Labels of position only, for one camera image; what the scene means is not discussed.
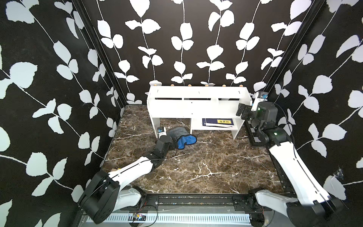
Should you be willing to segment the grey blue cleaning cloth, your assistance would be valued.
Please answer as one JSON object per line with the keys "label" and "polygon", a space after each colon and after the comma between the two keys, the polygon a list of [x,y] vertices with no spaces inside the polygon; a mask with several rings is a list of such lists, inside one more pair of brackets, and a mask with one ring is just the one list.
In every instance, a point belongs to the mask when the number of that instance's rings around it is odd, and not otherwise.
{"label": "grey blue cleaning cloth", "polygon": [[188,133],[184,127],[176,127],[167,131],[167,136],[177,139],[178,149],[185,149],[186,146],[197,142],[197,137]]}

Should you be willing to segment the white wooden bookshelf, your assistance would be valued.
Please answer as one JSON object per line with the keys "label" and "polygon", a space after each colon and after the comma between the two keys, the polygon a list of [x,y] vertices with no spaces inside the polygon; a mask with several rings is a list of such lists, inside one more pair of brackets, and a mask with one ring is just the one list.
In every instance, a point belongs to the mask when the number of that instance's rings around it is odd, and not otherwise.
{"label": "white wooden bookshelf", "polygon": [[190,131],[220,131],[220,127],[202,124],[203,119],[232,119],[229,129],[236,138],[244,121],[236,116],[238,105],[252,105],[246,87],[152,86],[147,97],[147,109],[154,129],[162,118],[190,119]]}

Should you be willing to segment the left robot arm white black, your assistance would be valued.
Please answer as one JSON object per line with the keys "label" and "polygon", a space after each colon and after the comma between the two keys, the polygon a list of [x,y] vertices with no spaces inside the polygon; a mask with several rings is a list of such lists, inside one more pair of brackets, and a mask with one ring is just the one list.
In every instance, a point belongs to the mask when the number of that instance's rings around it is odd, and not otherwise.
{"label": "left robot arm white black", "polygon": [[170,136],[162,135],[156,145],[137,161],[119,170],[97,172],[78,200],[79,207],[95,224],[105,221],[112,212],[134,207],[142,198],[142,190],[129,186],[131,182],[158,168],[177,143]]}

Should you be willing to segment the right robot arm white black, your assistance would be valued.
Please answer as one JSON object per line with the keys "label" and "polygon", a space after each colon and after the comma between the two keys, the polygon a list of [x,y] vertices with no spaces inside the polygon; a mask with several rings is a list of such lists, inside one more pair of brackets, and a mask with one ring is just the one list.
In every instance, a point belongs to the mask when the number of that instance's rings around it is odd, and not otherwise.
{"label": "right robot arm white black", "polygon": [[240,103],[236,116],[249,120],[259,140],[281,166],[296,197],[282,196],[268,190],[255,192],[260,206],[284,216],[296,227],[313,227],[326,223],[343,209],[343,202],[318,183],[296,151],[291,135],[277,126],[278,106],[262,101],[256,110]]}

